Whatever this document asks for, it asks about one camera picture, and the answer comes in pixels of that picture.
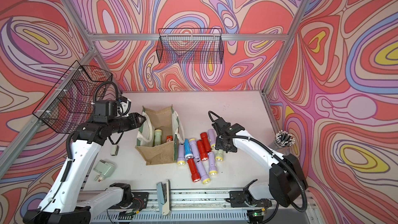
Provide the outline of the red flashlight middle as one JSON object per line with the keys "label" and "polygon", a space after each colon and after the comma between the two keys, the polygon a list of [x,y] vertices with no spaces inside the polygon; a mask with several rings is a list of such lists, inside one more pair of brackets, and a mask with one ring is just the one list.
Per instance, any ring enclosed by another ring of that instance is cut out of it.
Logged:
{"label": "red flashlight middle", "polygon": [[202,140],[198,140],[197,141],[197,146],[198,146],[198,150],[200,153],[200,158],[202,161],[206,161],[208,160],[208,153],[205,150],[204,144],[202,142]]}

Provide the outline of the red flashlight bottom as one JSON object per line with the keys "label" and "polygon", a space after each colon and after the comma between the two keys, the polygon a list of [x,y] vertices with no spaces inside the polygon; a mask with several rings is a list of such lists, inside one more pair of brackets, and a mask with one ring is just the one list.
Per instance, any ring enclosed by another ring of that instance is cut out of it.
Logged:
{"label": "red flashlight bottom", "polygon": [[188,163],[189,170],[190,170],[190,173],[191,173],[192,181],[195,183],[195,182],[201,180],[201,176],[200,176],[200,174],[198,172],[198,169],[197,169],[197,166],[195,164],[194,159],[193,158],[188,159],[187,163]]}

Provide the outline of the purple flashlight far left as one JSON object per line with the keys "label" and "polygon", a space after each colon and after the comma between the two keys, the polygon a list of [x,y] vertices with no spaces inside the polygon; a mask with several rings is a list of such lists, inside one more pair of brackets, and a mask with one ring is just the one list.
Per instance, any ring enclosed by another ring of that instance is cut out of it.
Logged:
{"label": "purple flashlight far left", "polygon": [[185,159],[185,154],[184,154],[184,144],[180,143],[178,145],[178,158],[177,158],[177,164],[179,166],[183,166],[186,163]]}

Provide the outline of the purple flashlight lower right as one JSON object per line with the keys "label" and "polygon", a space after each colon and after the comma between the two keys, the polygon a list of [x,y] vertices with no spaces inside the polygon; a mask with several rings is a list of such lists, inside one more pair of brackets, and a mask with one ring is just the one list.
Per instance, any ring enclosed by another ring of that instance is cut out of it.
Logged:
{"label": "purple flashlight lower right", "polygon": [[208,162],[209,162],[209,174],[217,175],[218,170],[216,167],[215,154],[212,151],[208,153]]}

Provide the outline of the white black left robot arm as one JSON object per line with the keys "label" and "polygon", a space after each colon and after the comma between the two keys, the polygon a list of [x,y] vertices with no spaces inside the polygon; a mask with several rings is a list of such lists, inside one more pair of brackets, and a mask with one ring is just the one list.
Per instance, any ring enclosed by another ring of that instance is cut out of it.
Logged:
{"label": "white black left robot arm", "polygon": [[105,191],[78,203],[86,176],[105,141],[114,133],[138,129],[146,118],[130,113],[107,122],[84,122],[66,140],[67,159],[53,186],[35,210],[23,217],[25,224],[88,224],[112,206],[129,207],[134,202],[129,184],[114,183]]}

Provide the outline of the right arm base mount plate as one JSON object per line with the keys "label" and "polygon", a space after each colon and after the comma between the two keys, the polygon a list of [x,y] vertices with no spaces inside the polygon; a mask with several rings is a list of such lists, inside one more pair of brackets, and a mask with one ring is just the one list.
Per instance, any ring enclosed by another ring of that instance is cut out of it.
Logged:
{"label": "right arm base mount plate", "polygon": [[248,208],[270,208],[272,202],[267,199],[256,200],[243,190],[234,190],[229,192],[229,197],[225,199],[232,207]]}

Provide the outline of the metal cup of pencils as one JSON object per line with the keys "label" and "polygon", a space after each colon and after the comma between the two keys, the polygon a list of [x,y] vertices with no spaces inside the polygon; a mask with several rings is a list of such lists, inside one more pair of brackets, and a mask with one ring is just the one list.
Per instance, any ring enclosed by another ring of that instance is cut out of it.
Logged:
{"label": "metal cup of pencils", "polygon": [[275,134],[274,140],[269,145],[269,148],[273,150],[290,148],[295,144],[295,142],[296,139],[293,134],[289,133],[288,131],[281,130]]}

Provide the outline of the blue beige stapler tool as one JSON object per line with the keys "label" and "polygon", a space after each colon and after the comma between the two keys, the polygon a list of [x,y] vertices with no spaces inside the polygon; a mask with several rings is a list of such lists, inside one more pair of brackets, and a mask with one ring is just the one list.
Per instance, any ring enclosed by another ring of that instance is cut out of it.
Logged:
{"label": "blue beige stapler tool", "polygon": [[159,211],[163,216],[171,214],[171,182],[167,179],[165,182],[157,183],[157,198]]}

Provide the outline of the red flashlight top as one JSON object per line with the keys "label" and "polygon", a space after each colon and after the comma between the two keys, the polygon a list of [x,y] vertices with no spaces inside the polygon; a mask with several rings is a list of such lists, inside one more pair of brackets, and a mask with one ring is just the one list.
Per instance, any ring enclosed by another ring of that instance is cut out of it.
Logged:
{"label": "red flashlight top", "polygon": [[208,138],[207,132],[202,132],[200,134],[200,137],[201,137],[202,143],[204,145],[205,151],[206,152],[211,152],[212,148],[211,148],[211,145],[210,145],[210,142],[209,142],[209,138]]}

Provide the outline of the burlap tote bag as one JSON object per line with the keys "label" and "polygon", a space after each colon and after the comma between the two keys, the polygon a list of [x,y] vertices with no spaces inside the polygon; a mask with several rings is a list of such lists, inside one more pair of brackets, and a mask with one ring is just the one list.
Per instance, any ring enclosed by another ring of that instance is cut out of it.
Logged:
{"label": "burlap tote bag", "polygon": [[161,110],[142,108],[146,121],[139,128],[136,150],[147,166],[177,162],[178,145],[184,142],[182,122],[172,106]]}

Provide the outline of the red flashlight with logo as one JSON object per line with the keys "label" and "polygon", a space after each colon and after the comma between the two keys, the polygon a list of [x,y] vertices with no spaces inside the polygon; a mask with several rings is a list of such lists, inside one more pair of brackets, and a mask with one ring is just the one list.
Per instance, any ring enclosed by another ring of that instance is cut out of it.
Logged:
{"label": "red flashlight with logo", "polygon": [[169,135],[169,136],[166,137],[166,142],[167,142],[167,143],[172,142],[173,140],[174,140],[174,139],[173,139],[173,136],[171,136],[171,135]]}

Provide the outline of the light green flashlight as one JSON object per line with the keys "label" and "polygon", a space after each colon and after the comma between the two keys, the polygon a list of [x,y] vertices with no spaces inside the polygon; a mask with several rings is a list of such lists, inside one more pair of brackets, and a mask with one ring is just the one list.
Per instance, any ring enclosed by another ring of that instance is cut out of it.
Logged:
{"label": "light green flashlight", "polygon": [[222,162],[224,160],[224,151],[223,150],[215,151],[215,160],[217,162]]}
{"label": "light green flashlight", "polygon": [[154,131],[154,146],[159,146],[162,144],[162,133],[161,129],[155,129]]}

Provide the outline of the purple flashlight top right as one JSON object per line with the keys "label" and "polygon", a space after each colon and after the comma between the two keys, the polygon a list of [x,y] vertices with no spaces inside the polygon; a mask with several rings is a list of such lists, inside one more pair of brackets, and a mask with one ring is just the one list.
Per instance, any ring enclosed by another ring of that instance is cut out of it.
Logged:
{"label": "purple flashlight top right", "polygon": [[207,131],[207,134],[208,134],[208,140],[210,143],[210,147],[211,147],[211,149],[214,149],[216,146],[216,137],[217,137],[216,131],[214,129],[209,129]]}

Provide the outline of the light green plug device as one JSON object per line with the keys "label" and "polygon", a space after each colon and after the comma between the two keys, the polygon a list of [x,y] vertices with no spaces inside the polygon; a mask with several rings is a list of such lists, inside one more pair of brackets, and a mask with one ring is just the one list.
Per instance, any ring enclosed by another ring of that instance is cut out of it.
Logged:
{"label": "light green plug device", "polygon": [[111,162],[100,160],[93,169],[93,171],[97,173],[94,180],[101,182],[109,178],[115,170],[116,166],[114,164],[112,164]]}

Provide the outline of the blue flashlight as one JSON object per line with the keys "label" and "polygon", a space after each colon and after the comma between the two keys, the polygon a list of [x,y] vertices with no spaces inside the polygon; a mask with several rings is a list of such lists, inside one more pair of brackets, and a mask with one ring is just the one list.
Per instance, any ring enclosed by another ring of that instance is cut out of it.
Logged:
{"label": "blue flashlight", "polygon": [[193,153],[191,151],[188,139],[185,139],[185,141],[184,141],[184,158],[186,160],[189,160],[189,159],[193,158]]}

